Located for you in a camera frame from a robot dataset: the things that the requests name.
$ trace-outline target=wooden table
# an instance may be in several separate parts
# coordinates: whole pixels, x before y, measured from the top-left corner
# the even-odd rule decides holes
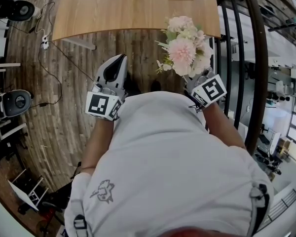
[[[221,37],[216,0],[60,0],[53,40],[89,49],[75,36],[108,30],[165,29],[165,18],[191,17],[206,35]]]

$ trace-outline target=cable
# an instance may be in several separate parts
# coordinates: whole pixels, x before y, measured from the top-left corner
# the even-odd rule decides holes
[[[40,33],[41,31],[44,31],[44,35],[46,35],[46,34],[45,34],[45,29],[44,29],[44,28],[42,28],[42,29],[40,29],[39,31],[37,31],[38,23],[40,22],[40,19],[41,19],[42,15],[43,15],[43,13],[44,13],[44,10],[45,10],[45,0],[43,0],[43,3],[44,3],[44,5],[43,5],[43,10],[42,10],[42,12],[40,13],[40,16],[38,17],[38,21],[37,21],[36,26],[35,26],[35,33],[38,34],[38,33]]]
[[[41,60],[40,60],[40,51],[41,51],[41,46],[43,45],[44,43],[42,42],[40,45],[39,45],[39,51],[38,51],[38,61],[39,61],[39,65],[51,76],[53,76],[59,83],[60,85],[60,97],[58,98],[58,100],[55,102],[55,103],[48,103],[48,102],[43,102],[43,103],[39,103],[37,105],[34,105],[34,106],[31,106],[30,108],[33,108],[33,107],[36,107],[36,106],[40,106],[40,107],[44,107],[44,106],[47,106],[47,105],[55,105],[57,104],[60,99],[63,97],[63,90],[62,90],[62,84],[61,82],[59,81],[59,79],[53,75],[52,73],[50,73],[42,64]]]
[[[6,87],[6,88],[0,88],[0,90],[6,90],[6,89],[9,89],[9,88],[12,90],[12,87],[13,87],[13,86],[14,86],[14,84],[11,84],[10,86],[8,86],[8,87]]]
[[[83,74],[85,74],[91,81],[94,81],[88,74],[86,74],[81,68],[79,68],[58,46],[55,45],[54,42],[48,41],[52,43],[76,68],[78,68]]]
[[[47,37],[49,36],[49,35],[51,35],[51,33],[53,32],[53,24],[52,24],[52,22],[50,21],[50,11],[51,11],[51,9],[54,7],[54,5],[55,5],[55,2],[49,2],[49,3],[47,3],[46,5],[49,5],[49,4],[53,4],[51,7],[50,7],[50,9],[49,9],[49,11],[48,11],[48,20],[49,20],[49,23],[50,23],[50,25],[51,25],[51,30],[50,30],[50,32],[49,32],[49,34],[47,35]]]
[[[14,27],[15,29],[17,29],[17,30],[19,30],[19,31],[21,31],[21,32],[24,32],[24,33],[26,33],[26,34],[29,34],[29,33],[25,32],[25,31],[23,31],[23,30],[21,30],[21,29],[15,27],[15,26],[13,26],[13,25],[9,25],[9,26]]]

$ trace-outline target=white wall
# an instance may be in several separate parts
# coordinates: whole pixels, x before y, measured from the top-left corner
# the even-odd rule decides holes
[[[0,237],[34,237],[0,203]]]

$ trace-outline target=green leaf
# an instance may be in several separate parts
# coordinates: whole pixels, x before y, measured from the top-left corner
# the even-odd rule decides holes
[[[158,43],[159,46],[162,46],[162,47],[165,47],[165,48],[169,48],[169,45],[168,44],[161,43],[161,42],[158,42],[158,41],[156,41],[156,42]]]
[[[170,60],[169,56],[164,57],[163,63],[173,66],[173,61]]]
[[[195,27],[197,28],[198,31],[200,31],[202,29],[202,26],[201,25],[197,25]]]
[[[167,43],[172,41],[172,40],[175,40],[177,38],[177,36],[178,36],[177,33],[173,33],[173,32],[170,32],[170,31],[167,31],[166,35],[167,35],[167,38],[168,38]]]
[[[203,56],[204,55],[204,51],[203,50],[196,49],[196,54]]]

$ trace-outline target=black cable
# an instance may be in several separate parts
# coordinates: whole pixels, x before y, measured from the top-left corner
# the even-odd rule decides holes
[[[61,82],[59,81],[59,79],[53,75],[52,73],[50,73],[42,64],[42,62],[40,61],[40,51],[41,51],[41,46],[43,45],[44,43],[42,42],[40,45],[39,45],[39,51],[38,51],[38,61],[39,61],[39,65],[51,76],[53,76],[59,83],[60,85],[60,97],[58,98],[58,100],[55,102],[55,103],[48,103],[48,102],[43,102],[43,103],[39,103],[37,105],[34,105],[34,106],[31,106],[30,108],[33,108],[33,107],[36,107],[36,106],[40,106],[40,107],[44,107],[44,106],[47,106],[47,105],[55,105],[57,104],[60,99],[63,97],[63,90],[62,90],[62,84]]]
[[[0,90],[6,90],[6,89],[9,89],[9,88],[12,88],[14,86],[14,84],[10,84],[10,86],[6,87],[6,88],[0,88]]]
[[[53,5],[50,7],[50,9],[49,9],[49,11],[48,11],[48,20],[49,20],[49,23],[50,23],[50,25],[51,25],[51,30],[50,30],[49,34],[47,35],[47,37],[48,37],[49,35],[51,35],[51,33],[53,32],[53,24],[52,24],[52,22],[51,22],[51,20],[50,20],[50,11],[51,11],[51,9],[54,7],[55,2],[49,2],[49,3],[45,4],[45,6],[46,6],[46,5],[51,4],[51,3],[52,3]]]
[[[15,27],[15,26],[13,26],[13,25],[9,25],[9,26],[12,26],[13,28],[15,28],[15,29],[17,29],[17,30],[19,30],[19,31],[21,31],[21,32],[24,32],[24,33],[26,33],[26,34],[29,34],[28,32],[25,32],[25,31],[23,31],[23,30],[21,30],[21,29]]]
[[[52,41],[48,41],[52,43],[76,68],[78,68],[83,74],[85,74],[91,81],[94,81],[88,74],[86,74],[81,68],[79,68],[56,44]]]

